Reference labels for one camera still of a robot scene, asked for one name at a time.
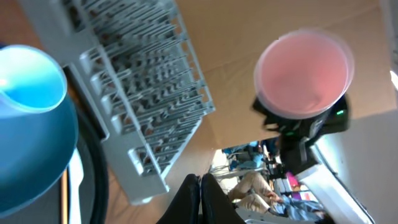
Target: white utensil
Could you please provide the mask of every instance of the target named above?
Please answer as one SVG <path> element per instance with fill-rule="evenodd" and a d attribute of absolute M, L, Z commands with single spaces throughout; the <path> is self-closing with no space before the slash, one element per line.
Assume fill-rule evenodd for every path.
<path fill-rule="evenodd" d="M 69 224 L 81 224 L 79 186 L 83 180 L 83 164 L 77 149 L 69 162 L 70 177 L 70 213 Z"/>

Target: blue shirt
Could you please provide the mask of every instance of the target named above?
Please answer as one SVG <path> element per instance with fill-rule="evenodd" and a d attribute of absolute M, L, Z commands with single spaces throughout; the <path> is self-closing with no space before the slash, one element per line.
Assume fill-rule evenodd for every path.
<path fill-rule="evenodd" d="M 315 214 L 317 211 L 324 211 L 323 206 L 318 202 L 309 200 L 297 200 L 282 196 L 283 202 L 275 205 L 275 211 L 281 214 L 288 214 L 290 219 L 297 221 L 319 221 L 321 218 Z"/>

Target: blue cup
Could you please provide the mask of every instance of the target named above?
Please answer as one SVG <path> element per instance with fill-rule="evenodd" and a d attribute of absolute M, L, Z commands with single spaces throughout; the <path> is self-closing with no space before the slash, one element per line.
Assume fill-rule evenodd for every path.
<path fill-rule="evenodd" d="M 66 94 L 65 74 L 51 56 L 26 45 L 0 49 L 0 119 L 48 112 Z"/>

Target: khaki pants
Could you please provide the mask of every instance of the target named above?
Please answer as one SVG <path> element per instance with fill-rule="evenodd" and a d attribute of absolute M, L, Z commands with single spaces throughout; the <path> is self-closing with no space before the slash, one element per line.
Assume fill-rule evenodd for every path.
<path fill-rule="evenodd" d="M 251 189 L 253 189 L 255 193 L 248 195 Z M 262 175 L 256 171 L 251 171 L 228 193 L 228 198 L 231 201 L 241 199 L 241 201 L 237 203 L 239 207 L 255 212 L 266 213 L 271 205 L 270 199 L 266 197 L 267 193 L 270 191 L 271 187 Z"/>

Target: pink object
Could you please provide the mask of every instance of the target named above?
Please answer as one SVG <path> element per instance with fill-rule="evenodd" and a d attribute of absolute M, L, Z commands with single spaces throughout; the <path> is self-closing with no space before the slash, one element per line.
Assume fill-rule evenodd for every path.
<path fill-rule="evenodd" d="M 336 103 L 353 75 L 353 56 L 343 41 L 324 32 L 298 30 L 283 35 L 262 53 L 254 85 L 269 111 L 305 119 Z"/>

